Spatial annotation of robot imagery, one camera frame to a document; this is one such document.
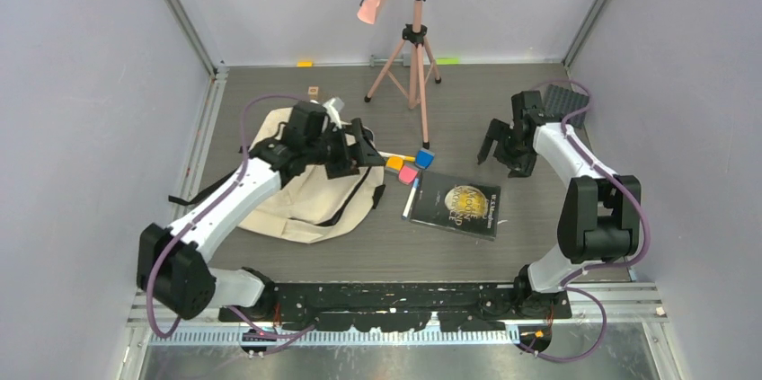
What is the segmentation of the black hardcover book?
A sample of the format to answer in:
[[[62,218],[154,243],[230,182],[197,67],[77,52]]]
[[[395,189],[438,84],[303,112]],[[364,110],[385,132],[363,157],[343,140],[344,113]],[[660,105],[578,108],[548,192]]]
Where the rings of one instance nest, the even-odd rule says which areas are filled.
[[[424,171],[407,221],[493,241],[497,237],[501,186]]]

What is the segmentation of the beige canvas backpack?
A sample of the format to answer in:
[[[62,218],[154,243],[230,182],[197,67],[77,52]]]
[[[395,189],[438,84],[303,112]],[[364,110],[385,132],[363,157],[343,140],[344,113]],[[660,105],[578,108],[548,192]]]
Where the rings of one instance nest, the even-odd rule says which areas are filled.
[[[276,129],[287,121],[292,107],[271,111],[252,145],[274,136]],[[344,235],[376,207],[385,188],[383,167],[328,180],[322,166],[310,165],[281,192],[261,203],[236,228],[297,243],[317,243]],[[231,172],[196,198],[186,201],[190,211]]]

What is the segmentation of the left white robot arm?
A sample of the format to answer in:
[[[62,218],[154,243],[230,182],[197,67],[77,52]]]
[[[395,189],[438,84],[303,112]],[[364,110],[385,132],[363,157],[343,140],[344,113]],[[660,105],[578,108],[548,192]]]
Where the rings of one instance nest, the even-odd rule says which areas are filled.
[[[245,144],[242,162],[193,210],[167,226],[151,224],[139,237],[137,286],[146,295],[146,317],[155,305],[178,320],[207,308],[241,307],[255,321],[268,319],[276,298],[246,270],[218,270],[208,263],[221,243],[261,203],[281,192],[308,166],[322,166],[330,180],[383,167],[362,121],[341,122],[343,103],[298,101],[272,137]]]

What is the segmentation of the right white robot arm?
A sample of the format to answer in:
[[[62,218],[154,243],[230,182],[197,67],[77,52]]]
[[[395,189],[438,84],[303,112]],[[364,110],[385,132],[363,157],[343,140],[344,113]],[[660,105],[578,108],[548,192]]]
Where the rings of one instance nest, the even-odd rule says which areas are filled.
[[[556,245],[514,279],[512,304],[531,318],[586,268],[609,267],[645,248],[640,236],[641,184],[597,159],[581,143],[568,117],[545,108],[539,91],[514,94],[511,111],[511,122],[490,122],[477,162],[492,155],[508,168],[511,178],[527,178],[537,159],[544,158],[566,189]]]

